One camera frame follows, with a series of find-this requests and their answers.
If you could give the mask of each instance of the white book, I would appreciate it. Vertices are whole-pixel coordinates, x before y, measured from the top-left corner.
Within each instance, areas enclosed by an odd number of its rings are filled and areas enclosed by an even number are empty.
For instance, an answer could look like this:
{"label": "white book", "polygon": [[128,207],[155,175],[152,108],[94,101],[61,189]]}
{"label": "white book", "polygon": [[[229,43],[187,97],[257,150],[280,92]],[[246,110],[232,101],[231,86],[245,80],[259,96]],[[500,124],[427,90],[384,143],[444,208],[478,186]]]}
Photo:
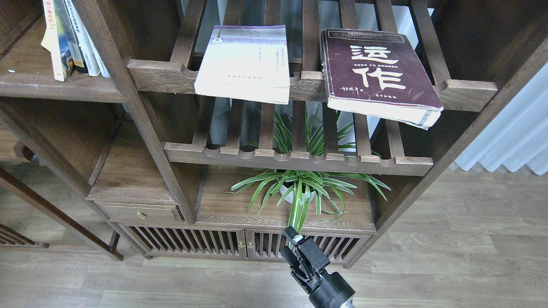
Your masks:
{"label": "white book", "polygon": [[215,26],[196,94],[273,104],[289,103],[285,26]]}
{"label": "white book", "polygon": [[85,29],[84,23],[82,22],[82,19],[80,19],[80,16],[78,15],[76,8],[74,7],[74,4],[72,4],[72,0],[65,0],[65,4],[68,11],[68,16],[70,18],[70,22],[72,24],[72,28],[74,29],[76,37],[78,38],[78,44],[80,46],[80,50],[82,51],[85,65],[88,69],[88,74],[90,76],[97,76],[99,75],[100,70],[88,37],[88,31]]}
{"label": "white book", "polygon": [[101,75],[105,78],[110,78],[109,71],[106,69],[105,64],[103,63],[101,56],[99,55],[99,52],[97,51],[97,48],[95,47],[95,44],[92,41],[92,38],[89,37],[89,33],[87,33],[89,43],[92,46],[93,54],[95,55],[95,59],[97,60],[97,64],[99,65],[99,71],[101,71]]}

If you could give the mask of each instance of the slatted cabinet door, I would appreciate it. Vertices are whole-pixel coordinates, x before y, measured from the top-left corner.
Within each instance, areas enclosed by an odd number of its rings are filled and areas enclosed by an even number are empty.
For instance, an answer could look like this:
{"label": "slatted cabinet door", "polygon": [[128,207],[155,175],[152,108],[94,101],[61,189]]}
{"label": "slatted cabinet door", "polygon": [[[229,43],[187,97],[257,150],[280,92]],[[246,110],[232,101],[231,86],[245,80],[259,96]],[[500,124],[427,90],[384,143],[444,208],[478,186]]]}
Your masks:
{"label": "slatted cabinet door", "polygon": [[[307,232],[301,234],[305,237],[311,236],[329,260],[338,264],[344,264],[370,237],[319,235]],[[279,231],[246,230],[247,256],[250,259],[284,261],[280,250],[288,244],[287,238]]]}
{"label": "slatted cabinet door", "polygon": [[241,229],[124,226],[148,256],[183,256],[245,259],[245,236]]}

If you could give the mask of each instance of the books on shelf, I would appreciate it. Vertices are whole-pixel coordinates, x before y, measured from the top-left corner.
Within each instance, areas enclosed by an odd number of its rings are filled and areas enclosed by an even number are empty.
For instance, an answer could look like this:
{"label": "books on shelf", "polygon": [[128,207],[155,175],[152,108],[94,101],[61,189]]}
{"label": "books on shelf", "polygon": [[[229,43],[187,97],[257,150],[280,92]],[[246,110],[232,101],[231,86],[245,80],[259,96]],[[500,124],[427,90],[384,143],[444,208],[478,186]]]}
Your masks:
{"label": "books on shelf", "polygon": [[88,38],[88,31],[85,29],[84,23],[82,22],[82,19],[80,19],[80,15],[78,15],[74,4],[72,4],[72,0],[65,0],[65,6],[70,19],[70,25],[78,39],[78,46],[82,52],[88,74],[90,76],[97,76],[100,73],[99,65],[97,64],[97,59],[93,53],[90,39]]}
{"label": "books on shelf", "polygon": [[72,25],[70,23],[69,13],[67,11],[65,1],[53,0],[53,5],[55,7],[56,14],[59,17],[59,20],[61,21],[60,25],[62,26],[63,32],[65,33],[68,48],[70,49],[70,53],[72,55],[74,69],[78,73],[86,75],[88,73],[88,69],[85,66],[84,57],[82,55],[82,52],[80,51],[80,47],[78,46],[78,38],[76,37],[76,33],[74,32],[74,29],[72,28]]}
{"label": "books on shelf", "polygon": [[52,54],[55,80],[66,81],[72,71],[72,55],[53,0],[43,0],[43,3],[46,27],[42,46]]}
{"label": "books on shelf", "polygon": [[443,105],[405,35],[322,31],[328,106],[428,129]]}
{"label": "books on shelf", "polygon": [[196,94],[289,103],[285,26],[215,26],[198,76]]}
{"label": "books on shelf", "polygon": [[52,53],[54,78],[67,80],[72,68],[81,74],[110,78],[72,0],[43,0],[43,4],[47,27],[42,46]]}

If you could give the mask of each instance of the potted plant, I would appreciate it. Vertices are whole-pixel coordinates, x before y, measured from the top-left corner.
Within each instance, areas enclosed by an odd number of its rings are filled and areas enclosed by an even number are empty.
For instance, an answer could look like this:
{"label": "potted plant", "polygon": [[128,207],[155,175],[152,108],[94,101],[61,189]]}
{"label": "potted plant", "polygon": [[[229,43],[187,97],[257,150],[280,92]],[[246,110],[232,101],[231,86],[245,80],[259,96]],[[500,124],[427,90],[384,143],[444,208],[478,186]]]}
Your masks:
{"label": "potted plant", "polygon": [[[306,117],[306,151],[315,156],[324,154],[324,139],[323,139],[323,125],[318,128],[313,127],[314,120],[318,115],[318,110],[314,114],[312,121],[308,121]],[[342,140],[348,133],[351,133],[352,123],[347,124],[338,131],[338,141]],[[274,141],[277,143],[279,151],[281,153],[288,153],[292,148],[292,134],[282,121],[282,117],[278,112],[275,113],[275,131]],[[258,147],[257,142],[250,142],[252,146]],[[348,142],[339,145],[339,149],[355,149],[354,142]],[[239,193],[252,185],[258,183],[257,188],[251,198],[248,210],[251,210],[260,192],[266,188],[266,194],[262,198],[261,205],[259,207],[259,213],[261,213],[266,201],[271,197],[281,192],[281,198],[278,200],[276,206],[280,205],[284,199],[292,195],[291,212],[289,216],[288,226],[295,228],[297,232],[300,232],[306,219],[306,213],[310,203],[314,201],[316,207],[316,214],[326,213],[330,215],[337,215],[338,217],[330,221],[339,220],[345,212],[345,200],[344,193],[350,193],[353,195],[352,189],[357,188],[355,185],[347,183],[337,178],[352,178],[357,180],[363,180],[370,183],[386,200],[386,196],[381,190],[381,187],[390,190],[390,188],[374,178],[370,174],[365,173],[338,173],[338,172],[323,172],[323,171],[305,171],[305,170],[264,170],[259,175],[247,178],[234,184],[231,187],[230,193]],[[337,196],[340,200],[340,205],[333,200],[333,195]]]}

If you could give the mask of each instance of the brass knob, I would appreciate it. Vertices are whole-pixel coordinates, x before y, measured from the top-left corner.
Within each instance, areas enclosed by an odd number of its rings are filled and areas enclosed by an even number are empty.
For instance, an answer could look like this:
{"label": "brass knob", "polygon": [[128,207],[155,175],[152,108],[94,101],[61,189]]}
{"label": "brass knob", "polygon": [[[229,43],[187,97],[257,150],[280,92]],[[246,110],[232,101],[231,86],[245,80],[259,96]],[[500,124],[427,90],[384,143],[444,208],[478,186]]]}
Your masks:
{"label": "brass knob", "polygon": [[142,211],[138,210],[138,211],[137,211],[137,217],[139,217],[140,219],[145,219],[145,218],[146,218],[146,215],[143,214]]}

